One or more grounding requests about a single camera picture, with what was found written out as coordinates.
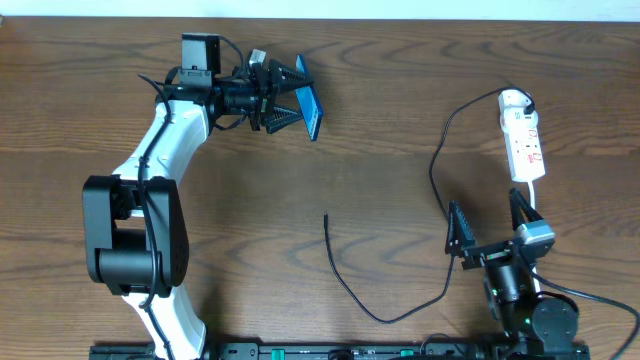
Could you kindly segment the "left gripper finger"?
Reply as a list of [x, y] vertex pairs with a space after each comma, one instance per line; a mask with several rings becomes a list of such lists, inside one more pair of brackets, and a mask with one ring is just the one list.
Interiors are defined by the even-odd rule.
[[273, 112], [264, 119], [264, 126], [268, 134], [274, 134], [302, 119], [303, 114], [300, 110], [294, 110], [283, 106], [275, 106]]
[[269, 90], [275, 94], [288, 93], [314, 84], [311, 75], [270, 59], [268, 63]]

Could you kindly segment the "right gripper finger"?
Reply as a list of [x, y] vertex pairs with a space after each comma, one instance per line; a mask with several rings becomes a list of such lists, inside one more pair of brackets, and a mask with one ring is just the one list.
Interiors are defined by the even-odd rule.
[[476, 238], [462, 209], [456, 201], [450, 201], [445, 253], [452, 256], [464, 256], [465, 251], [475, 246]]
[[509, 191], [509, 203], [512, 220], [512, 229], [516, 231], [521, 225], [528, 222], [543, 220], [543, 217], [531, 206], [522, 193], [512, 188]]

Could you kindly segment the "blue screen Samsung smartphone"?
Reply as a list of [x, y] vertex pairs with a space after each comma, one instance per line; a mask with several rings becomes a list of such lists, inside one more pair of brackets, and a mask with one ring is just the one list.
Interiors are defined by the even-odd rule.
[[312, 142], [318, 139], [324, 111], [313, 84], [296, 89], [295, 94]]

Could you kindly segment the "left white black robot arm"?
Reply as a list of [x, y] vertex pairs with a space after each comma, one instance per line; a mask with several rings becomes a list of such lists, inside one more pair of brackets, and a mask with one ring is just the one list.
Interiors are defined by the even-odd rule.
[[147, 345], [95, 345], [93, 359], [211, 359], [215, 348], [188, 296], [190, 256], [178, 187], [221, 118], [275, 133], [304, 121], [316, 133], [320, 104], [303, 56], [293, 66], [259, 49], [221, 72], [219, 34], [186, 33], [182, 60], [153, 83], [154, 120], [130, 157], [82, 190], [86, 263], [141, 318]]

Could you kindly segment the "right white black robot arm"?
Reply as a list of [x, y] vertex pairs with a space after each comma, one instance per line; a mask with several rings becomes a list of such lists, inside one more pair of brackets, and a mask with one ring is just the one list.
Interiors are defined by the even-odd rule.
[[510, 240], [479, 246], [455, 201], [448, 205], [445, 253], [462, 260], [465, 270], [481, 268], [492, 316], [503, 333], [476, 345], [486, 359], [570, 359], [578, 352], [574, 339], [579, 309], [571, 298], [535, 285], [536, 261], [551, 250], [555, 233], [520, 191], [509, 192]]

